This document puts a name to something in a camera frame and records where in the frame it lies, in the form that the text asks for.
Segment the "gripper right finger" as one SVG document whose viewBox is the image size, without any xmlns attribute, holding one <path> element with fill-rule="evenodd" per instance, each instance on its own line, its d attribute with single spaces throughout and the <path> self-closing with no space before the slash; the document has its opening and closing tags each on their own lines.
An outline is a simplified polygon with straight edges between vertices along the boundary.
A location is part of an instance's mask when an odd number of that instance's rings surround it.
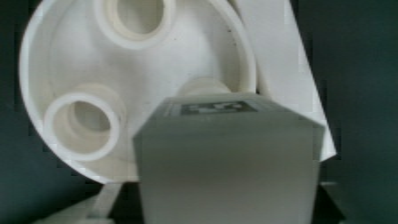
<svg viewBox="0 0 398 224">
<path fill-rule="evenodd" d="M 338 207 L 329 188 L 333 184 L 322 182 L 317 190 L 317 224 L 345 224 L 345 214 Z"/>
</svg>

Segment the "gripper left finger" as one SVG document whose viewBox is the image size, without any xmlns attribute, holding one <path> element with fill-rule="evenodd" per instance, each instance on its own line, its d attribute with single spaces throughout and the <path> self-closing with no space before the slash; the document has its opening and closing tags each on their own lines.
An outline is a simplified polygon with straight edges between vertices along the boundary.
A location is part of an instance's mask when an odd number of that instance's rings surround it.
<svg viewBox="0 0 398 224">
<path fill-rule="evenodd" d="M 121 188 L 121 183 L 106 184 L 97 196 L 34 221 L 33 224 L 116 224 L 111 213 Z"/>
</svg>

